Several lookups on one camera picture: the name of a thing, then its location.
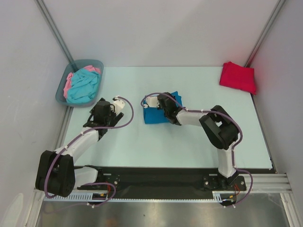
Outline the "dark blue t shirt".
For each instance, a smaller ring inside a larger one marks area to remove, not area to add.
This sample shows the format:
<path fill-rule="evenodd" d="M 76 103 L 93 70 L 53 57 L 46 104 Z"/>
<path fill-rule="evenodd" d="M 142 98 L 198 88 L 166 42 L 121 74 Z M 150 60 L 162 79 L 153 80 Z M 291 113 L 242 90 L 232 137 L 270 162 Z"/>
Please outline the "dark blue t shirt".
<path fill-rule="evenodd" d="M 146 97 L 149 96 L 157 96 L 158 101 L 160 100 L 172 100 L 174 101 L 179 107 L 181 107 L 181 111 L 185 110 L 181 102 L 181 96 L 178 95 L 178 92 L 173 92 L 172 94 L 169 92 L 154 92 L 149 95 L 146 95 L 141 100 L 141 106 L 143 107 L 143 101 Z M 143 118 L 145 124 L 160 124 L 160 123 L 169 123 L 169 121 L 164 116 L 164 111 L 159 108 L 143 108 Z"/>

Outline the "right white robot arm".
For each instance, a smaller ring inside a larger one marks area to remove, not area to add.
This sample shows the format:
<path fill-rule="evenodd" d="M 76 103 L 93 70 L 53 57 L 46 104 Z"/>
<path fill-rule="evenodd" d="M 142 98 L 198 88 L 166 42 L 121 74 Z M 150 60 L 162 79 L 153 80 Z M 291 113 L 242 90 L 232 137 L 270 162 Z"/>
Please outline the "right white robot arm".
<path fill-rule="evenodd" d="M 157 95 L 158 108 L 171 124 L 202 127 L 210 143 L 218 151 L 218 184 L 224 190 L 235 185 L 239 171 L 235 167 L 234 149 L 242 141 L 243 132 L 227 112 L 216 105 L 211 110 L 189 110 L 170 93 Z"/>

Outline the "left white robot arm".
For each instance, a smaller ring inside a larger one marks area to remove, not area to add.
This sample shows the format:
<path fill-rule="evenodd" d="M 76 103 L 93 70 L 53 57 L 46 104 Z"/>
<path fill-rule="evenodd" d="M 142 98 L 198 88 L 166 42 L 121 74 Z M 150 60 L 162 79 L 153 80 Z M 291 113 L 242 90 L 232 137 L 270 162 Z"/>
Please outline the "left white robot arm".
<path fill-rule="evenodd" d="M 67 197 L 74 189 L 86 184 L 94 189 L 101 188 L 105 178 L 98 173 L 96 167 L 76 169 L 74 164 L 107 133 L 109 127 L 116 126 L 124 116 L 124 106 L 125 101 L 121 98 L 115 98 L 113 102 L 101 98 L 90 110 L 90 116 L 78 137 L 65 146 L 41 154 L 35 188 L 50 197 Z"/>

